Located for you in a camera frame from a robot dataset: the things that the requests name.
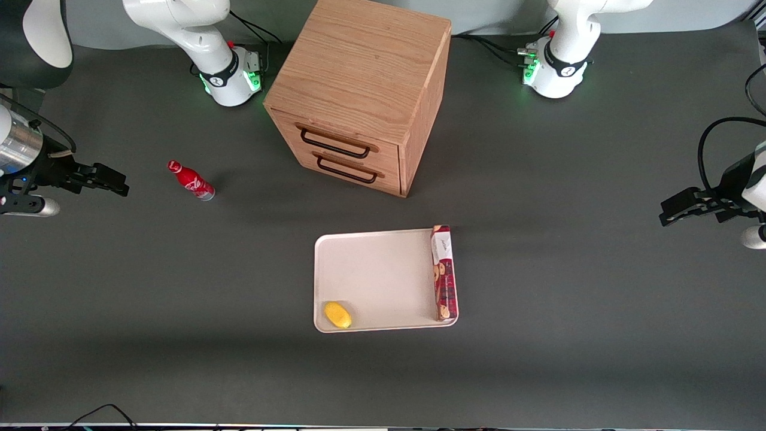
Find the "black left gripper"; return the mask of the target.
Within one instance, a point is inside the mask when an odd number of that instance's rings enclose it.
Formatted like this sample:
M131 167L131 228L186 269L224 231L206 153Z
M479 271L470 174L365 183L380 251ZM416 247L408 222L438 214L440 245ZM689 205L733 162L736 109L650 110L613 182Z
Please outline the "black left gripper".
M755 218L763 222L763 152L754 151L726 169L716 194L728 207L716 214L718 223L735 217ZM698 187L684 189L660 204L662 227L682 219L703 217L716 213L716 202Z

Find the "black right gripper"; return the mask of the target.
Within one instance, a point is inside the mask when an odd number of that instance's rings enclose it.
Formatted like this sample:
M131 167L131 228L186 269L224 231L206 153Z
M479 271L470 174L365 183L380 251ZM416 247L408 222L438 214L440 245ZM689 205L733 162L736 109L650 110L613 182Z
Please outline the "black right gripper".
M74 179L78 172L81 179ZM126 176L101 163L79 165L72 156L50 158L40 155L29 166L13 170L2 168L2 212L58 212L54 199L34 194L41 187L65 189L80 194L81 188L103 189L126 197Z

